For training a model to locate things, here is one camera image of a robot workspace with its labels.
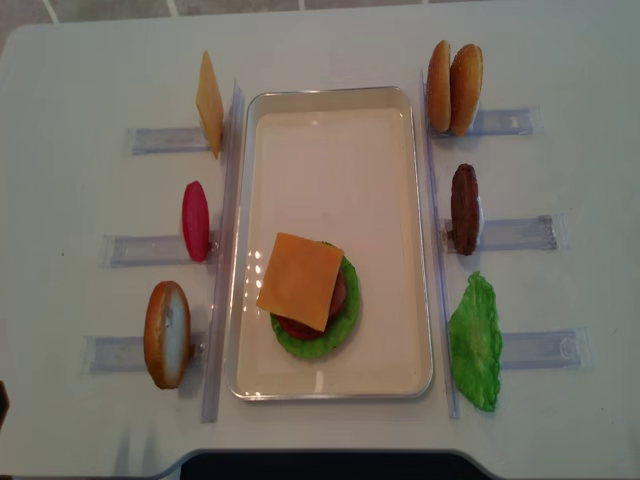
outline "bun half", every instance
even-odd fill
[[[449,84],[449,64],[451,46],[442,40],[433,49],[427,75],[427,113],[429,124],[439,132],[449,130],[451,123],[451,87]]]
[[[177,388],[189,362],[191,313],[176,282],[160,282],[153,289],[144,324],[144,361],[155,384]]]
[[[461,137],[473,123],[482,90],[482,50],[465,45],[451,64],[451,131]]]

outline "tomato slice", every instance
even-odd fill
[[[182,233],[189,256],[204,262],[209,255],[209,206],[200,182],[187,185],[182,199]]]
[[[336,317],[331,317],[329,321],[327,321],[325,332],[327,331],[327,328],[329,328],[335,321]],[[295,320],[291,320],[290,318],[281,317],[279,315],[276,315],[276,318],[278,319],[278,323],[280,324],[282,329],[293,338],[297,338],[298,340],[313,340],[314,338],[318,338],[324,335],[324,332],[314,330],[313,328],[307,327],[306,325],[296,322]]]

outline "white tray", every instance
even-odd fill
[[[277,232],[344,249],[360,280],[352,336],[317,360],[256,307]],[[411,104],[398,88],[264,94],[247,113],[225,375],[245,400],[412,397],[432,373]]]

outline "yellow cheese slice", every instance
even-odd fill
[[[324,331],[343,255],[331,245],[278,233],[256,305]]]
[[[211,145],[213,156],[218,158],[220,151],[220,139],[224,122],[224,108],[222,97],[218,89],[216,74],[213,73],[213,65],[206,50],[202,55],[200,65],[200,80],[198,81],[198,93],[196,94],[196,106],[200,112],[200,118],[204,125],[204,131]]]

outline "green lettuce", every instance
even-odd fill
[[[453,378],[471,403],[493,412],[500,392],[502,353],[496,294],[480,272],[473,273],[468,281],[449,321]]]

